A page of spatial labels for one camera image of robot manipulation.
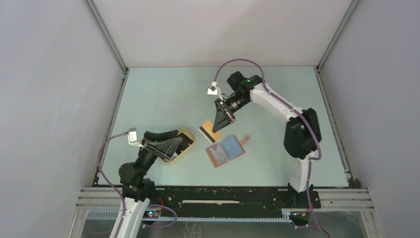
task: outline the gray wall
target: gray wall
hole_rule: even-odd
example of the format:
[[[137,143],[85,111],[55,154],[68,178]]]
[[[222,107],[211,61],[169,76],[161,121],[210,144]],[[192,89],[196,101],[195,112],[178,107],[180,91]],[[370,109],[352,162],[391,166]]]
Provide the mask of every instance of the gray wall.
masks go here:
[[[64,237],[121,79],[82,0],[0,2],[0,237]]]
[[[419,237],[420,1],[363,0],[322,71],[386,237]]]

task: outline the light blue tabletop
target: light blue tabletop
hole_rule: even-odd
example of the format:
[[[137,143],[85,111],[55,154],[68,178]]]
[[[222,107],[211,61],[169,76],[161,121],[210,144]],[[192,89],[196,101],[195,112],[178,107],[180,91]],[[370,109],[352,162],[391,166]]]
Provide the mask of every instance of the light blue tabletop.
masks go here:
[[[146,178],[156,185],[286,186],[292,159],[283,147],[285,124],[267,110],[249,103],[235,113],[236,122],[221,130],[222,139],[245,135],[250,141],[245,154],[215,168],[205,149],[210,142],[198,131],[207,120],[214,122],[216,96],[207,95],[217,67],[131,68],[112,134],[136,127],[163,132],[188,128],[196,137],[195,147],[173,165],[156,160]],[[331,125],[312,67],[263,67],[267,83],[291,103],[316,110],[321,128],[323,158],[313,162],[314,186],[348,186]],[[245,77],[260,74],[255,67],[226,67],[218,78],[222,92],[232,93],[226,79],[235,71]],[[119,184],[118,168],[137,159],[139,147],[125,137],[110,142],[103,171]],[[102,176],[98,184],[106,184]]]

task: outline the white panel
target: white panel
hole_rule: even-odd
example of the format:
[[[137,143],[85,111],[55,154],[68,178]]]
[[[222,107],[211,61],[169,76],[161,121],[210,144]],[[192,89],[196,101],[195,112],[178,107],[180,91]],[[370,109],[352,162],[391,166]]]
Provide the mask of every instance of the white panel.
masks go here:
[[[128,66],[315,65],[351,0],[97,0]]]
[[[419,237],[420,1],[361,1],[323,68],[387,238]]]
[[[0,1],[0,231],[62,238],[122,72],[81,0]]]

